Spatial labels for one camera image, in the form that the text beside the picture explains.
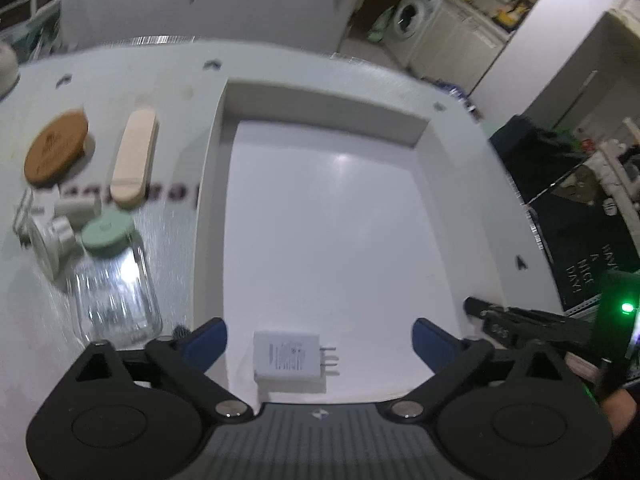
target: white table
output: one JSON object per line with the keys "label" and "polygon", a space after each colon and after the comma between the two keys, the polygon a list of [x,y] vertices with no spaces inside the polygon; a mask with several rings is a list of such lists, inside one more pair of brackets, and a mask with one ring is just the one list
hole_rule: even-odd
{"label": "white table", "polygon": [[[203,70],[213,59],[220,69]],[[17,87],[0,102],[0,463],[9,478],[36,477],[24,431],[82,349],[63,293],[39,273],[31,250],[11,231],[11,204],[25,186],[24,155],[41,127],[70,108],[84,107],[95,154],[63,183],[63,192],[99,187],[102,197],[130,112],[140,105],[157,111],[150,178],[157,186],[134,217],[164,331],[192,324],[193,301],[196,319],[222,309],[229,346],[209,375],[254,405],[265,398],[402,394],[430,375],[411,353],[408,320],[424,315],[458,336],[469,334],[462,301],[471,294],[560,312],[543,253],[480,127],[462,105],[424,83],[358,60],[223,41],[101,48],[20,72]],[[65,74],[71,81],[56,88]],[[251,97],[252,84],[379,108],[381,120],[368,113],[352,119],[400,142],[327,131],[327,121],[338,124],[348,115],[335,107],[318,114],[324,129],[222,121],[225,88],[228,104],[239,100],[232,111],[241,119],[247,112],[295,120],[307,106],[295,97],[289,109],[269,117],[268,103]],[[262,104],[267,108],[260,110]],[[385,123],[396,116],[403,124],[397,131]],[[212,128],[214,117],[219,121]],[[427,125],[424,134],[416,133],[420,124]],[[197,246],[215,242],[216,219],[209,218],[215,200],[201,200],[200,208],[205,203],[208,209],[196,218],[206,159],[203,189],[223,204],[225,187],[211,175],[225,171],[225,160],[230,167],[220,261],[194,250],[196,220],[209,225],[198,233]],[[195,277],[194,254],[209,259],[206,266],[198,260]],[[516,254],[526,270],[516,268]],[[222,303],[203,303],[212,286],[202,284],[203,269],[220,283],[223,271]],[[289,314],[290,326],[274,313]],[[258,392],[248,346],[258,325],[320,332],[323,342],[338,347],[340,376],[328,377],[319,390]],[[385,328],[387,337],[381,336]],[[376,367],[379,377],[371,373]]]}

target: white power adapter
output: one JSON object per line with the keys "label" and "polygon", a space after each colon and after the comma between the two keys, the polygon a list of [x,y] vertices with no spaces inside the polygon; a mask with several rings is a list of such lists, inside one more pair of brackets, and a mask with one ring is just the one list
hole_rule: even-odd
{"label": "white power adapter", "polygon": [[336,363],[324,362],[318,334],[297,332],[255,332],[255,380],[315,381],[322,368]]}

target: cork coaster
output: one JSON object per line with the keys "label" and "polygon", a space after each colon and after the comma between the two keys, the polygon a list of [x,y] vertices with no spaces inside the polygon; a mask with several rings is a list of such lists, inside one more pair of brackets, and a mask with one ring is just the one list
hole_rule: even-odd
{"label": "cork coaster", "polygon": [[47,186],[60,179],[82,155],[89,123],[83,110],[59,115],[35,138],[24,159],[24,176],[32,186]]}

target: white appliance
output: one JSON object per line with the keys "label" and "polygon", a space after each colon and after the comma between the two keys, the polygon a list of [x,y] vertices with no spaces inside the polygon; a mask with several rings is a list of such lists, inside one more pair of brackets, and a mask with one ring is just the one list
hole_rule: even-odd
{"label": "white appliance", "polygon": [[[214,59],[222,70],[203,72]],[[56,90],[65,73],[72,82]],[[207,40],[27,63],[0,101],[0,182],[14,187],[2,200],[18,198],[29,137],[78,105],[99,152],[63,195],[76,188],[106,198],[101,184],[140,101],[158,114],[150,181],[161,189],[136,211],[136,225],[166,333],[224,317],[232,336],[207,375],[243,400],[402,394],[431,374],[412,351],[412,323],[425,316],[469,335],[462,302],[474,294],[562,312],[545,255],[480,127],[453,98],[369,63]],[[0,223],[13,215],[0,208]],[[5,238],[0,478],[34,480],[24,428],[81,344],[64,295],[17,239]],[[527,270],[514,264],[517,254]],[[340,374],[319,388],[258,390],[247,358],[257,330],[319,333],[337,347]]]}
{"label": "white appliance", "polygon": [[409,66],[441,4],[441,0],[401,0],[398,4],[382,41],[403,67]]}
{"label": "white appliance", "polygon": [[62,40],[87,48],[139,36],[197,36],[338,50],[358,0],[61,0]]}
{"label": "white appliance", "polygon": [[420,35],[408,67],[419,78],[453,83],[469,94],[503,48],[487,26],[447,2]]}

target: human hand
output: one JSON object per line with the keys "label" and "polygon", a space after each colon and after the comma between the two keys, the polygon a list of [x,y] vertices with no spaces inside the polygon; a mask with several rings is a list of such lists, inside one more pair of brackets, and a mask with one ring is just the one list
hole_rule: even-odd
{"label": "human hand", "polygon": [[638,406],[626,390],[617,390],[600,403],[600,407],[609,420],[613,437],[619,437],[631,421],[634,420]]}

